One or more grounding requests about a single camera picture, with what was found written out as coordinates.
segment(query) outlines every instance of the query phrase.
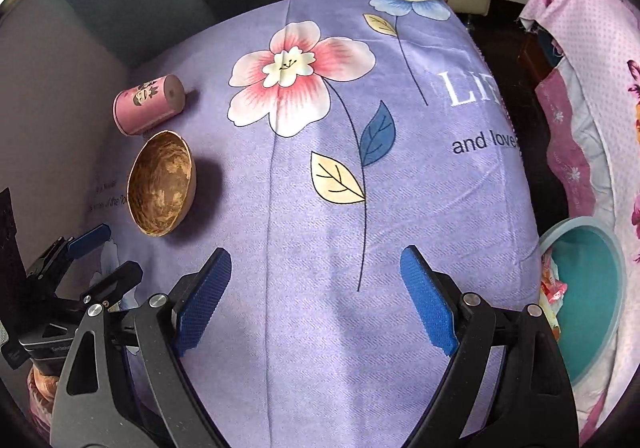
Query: cloth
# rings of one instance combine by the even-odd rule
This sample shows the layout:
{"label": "cloth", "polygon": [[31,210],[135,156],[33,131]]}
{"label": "cloth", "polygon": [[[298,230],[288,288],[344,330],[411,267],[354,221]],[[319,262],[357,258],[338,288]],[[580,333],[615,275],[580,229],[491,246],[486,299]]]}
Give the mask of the cloth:
{"label": "cloth", "polygon": [[527,28],[537,22],[563,50],[580,82],[609,164],[614,231],[625,254],[628,284],[601,424],[640,362],[640,233],[633,223],[640,171],[630,167],[640,153],[639,99],[634,89],[640,74],[630,63],[640,60],[639,13],[627,0],[529,0],[520,19]]}
{"label": "cloth", "polygon": [[51,432],[53,401],[56,397],[59,379],[58,376],[43,376],[35,366],[31,367],[27,376],[31,421],[38,434],[47,443]]}
{"label": "cloth", "polygon": [[[172,73],[185,85],[184,112],[149,134],[171,129],[189,144],[194,203],[172,233],[144,235],[126,186],[145,137],[114,125],[87,226],[107,223],[118,261],[142,266],[140,304],[216,247],[230,253],[231,281],[181,361],[234,448],[402,446],[449,362],[402,281],[408,245],[494,306],[537,301],[538,235],[517,142],[448,9],[280,2],[134,73],[132,84]],[[494,349],[466,431],[484,422],[499,367]]]}
{"label": "cloth", "polygon": [[540,82],[536,95],[551,133],[547,161],[564,186],[569,217],[595,217],[613,229],[607,155],[578,76],[566,58]]}

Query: bed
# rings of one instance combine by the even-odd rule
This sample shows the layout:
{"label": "bed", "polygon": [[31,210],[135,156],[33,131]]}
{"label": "bed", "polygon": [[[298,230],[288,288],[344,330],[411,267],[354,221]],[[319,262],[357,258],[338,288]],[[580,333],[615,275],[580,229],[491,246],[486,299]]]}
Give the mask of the bed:
{"label": "bed", "polygon": [[[89,271],[139,262],[142,302],[226,248],[231,282],[182,363],[231,446],[400,446],[448,363],[401,251],[415,244],[494,306],[540,290],[518,144],[464,26],[444,0],[288,0],[196,34],[132,83],[166,74],[187,106],[153,132],[191,147],[193,207],[165,237],[136,227],[127,176],[150,134],[114,125],[87,202],[112,241]],[[495,349],[467,432],[499,365]]]}

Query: blue flower print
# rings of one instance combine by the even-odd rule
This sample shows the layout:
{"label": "blue flower print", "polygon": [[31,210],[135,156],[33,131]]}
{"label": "blue flower print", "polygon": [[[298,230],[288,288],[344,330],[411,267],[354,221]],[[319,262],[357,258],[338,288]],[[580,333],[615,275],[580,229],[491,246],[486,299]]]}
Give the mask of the blue flower print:
{"label": "blue flower print", "polygon": [[432,20],[448,20],[451,11],[442,0],[371,0],[369,2],[376,11],[404,16],[413,9],[416,14]]}

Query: pink cylinder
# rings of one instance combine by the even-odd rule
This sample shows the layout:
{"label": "pink cylinder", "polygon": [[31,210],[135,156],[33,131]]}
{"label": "pink cylinder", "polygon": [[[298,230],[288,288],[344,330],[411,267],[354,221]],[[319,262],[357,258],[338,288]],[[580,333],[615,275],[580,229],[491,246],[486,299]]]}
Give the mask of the pink cylinder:
{"label": "pink cylinder", "polygon": [[120,92],[113,101],[113,119],[124,135],[138,135],[184,109],[184,87],[169,74]]}

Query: wooden bowl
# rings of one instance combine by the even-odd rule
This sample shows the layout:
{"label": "wooden bowl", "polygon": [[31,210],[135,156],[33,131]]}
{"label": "wooden bowl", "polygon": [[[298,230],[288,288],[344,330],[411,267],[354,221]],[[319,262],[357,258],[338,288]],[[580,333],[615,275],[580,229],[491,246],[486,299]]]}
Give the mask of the wooden bowl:
{"label": "wooden bowl", "polygon": [[134,222],[150,237],[162,237],[182,222],[196,192],[196,166],[177,133],[155,134],[140,150],[127,183]]}

